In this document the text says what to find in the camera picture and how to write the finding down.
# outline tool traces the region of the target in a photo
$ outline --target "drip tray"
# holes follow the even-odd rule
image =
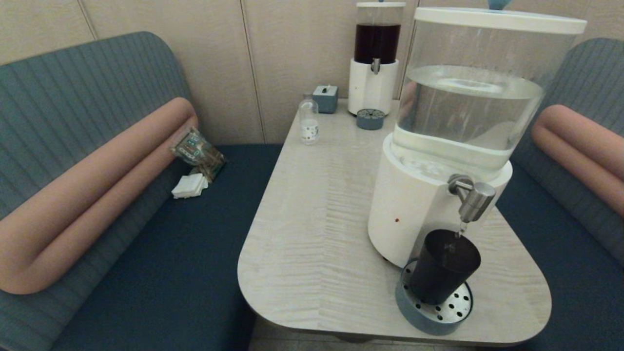
[[[411,261],[401,271],[401,279],[395,292],[399,310],[409,323],[427,334],[450,334],[468,318],[472,311],[472,292],[468,284],[463,283],[443,303],[425,304],[409,288],[409,280],[416,262],[416,260]]]

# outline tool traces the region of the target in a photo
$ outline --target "blue-gray tissue box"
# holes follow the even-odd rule
[[[318,86],[312,93],[312,98],[318,104],[318,112],[334,113],[338,106],[338,87]]]

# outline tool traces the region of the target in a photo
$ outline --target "pink cylindrical cushion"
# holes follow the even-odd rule
[[[98,148],[0,221],[0,289],[28,294],[60,278],[171,163],[173,136],[197,126],[179,97]]]
[[[624,139],[562,106],[539,115],[531,136],[540,149],[624,217]]]

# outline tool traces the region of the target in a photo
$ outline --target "small glass bottle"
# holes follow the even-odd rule
[[[318,140],[318,104],[312,100],[312,94],[303,94],[297,114],[301,126],[301,142],[306,145],[314,144]]]

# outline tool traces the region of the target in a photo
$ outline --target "white napkin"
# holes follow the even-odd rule
[[[186,199],[187,197],[199,196],[202,190],[208,187],[208,179],[201,173],[183,175],[178,185],[171,190],[174,199]]]

